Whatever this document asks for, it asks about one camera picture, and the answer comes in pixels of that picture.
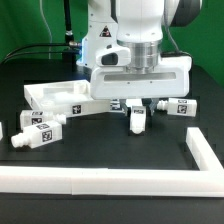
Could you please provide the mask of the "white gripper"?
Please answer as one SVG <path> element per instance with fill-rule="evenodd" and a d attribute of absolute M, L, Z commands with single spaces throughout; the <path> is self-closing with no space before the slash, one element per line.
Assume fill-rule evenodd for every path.
<path fill-rule="evenodd" d="M 148 46 L 107 46 L 96 53 L 90 78 L 94 99 L 120 99 L 125 116 L 131 108 L 125 99 L 151 98 L 147 104 L 152 116 L 158 98 L 183 97 L 189 92 L 190 56 L 161 57 Z"/>

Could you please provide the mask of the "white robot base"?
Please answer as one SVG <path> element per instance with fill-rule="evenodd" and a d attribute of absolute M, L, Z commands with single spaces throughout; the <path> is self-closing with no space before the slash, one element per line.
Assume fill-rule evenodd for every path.
<path fill-rule="evenodd" d="M 116 3 L 117 0 L 88 0 L 88 32 L 82 39 L 81 58 L 76 62 L 79 71 L 92 73 L 98 50 L 108 45 L 126 47 L 117 39 Z"/>

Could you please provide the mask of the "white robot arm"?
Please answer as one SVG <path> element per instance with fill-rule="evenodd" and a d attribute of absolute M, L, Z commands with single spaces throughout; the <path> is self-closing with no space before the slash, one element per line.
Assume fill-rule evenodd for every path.
<path fill-rule="evenodd" d="M 116 0 L 115 40 L 95 53 L 90 93 L 97 100 L 159 99 L 189 93 L 192 58 L 176 50 L 161 55 L 171 26 L 186 26 L 202 0 Z"/>

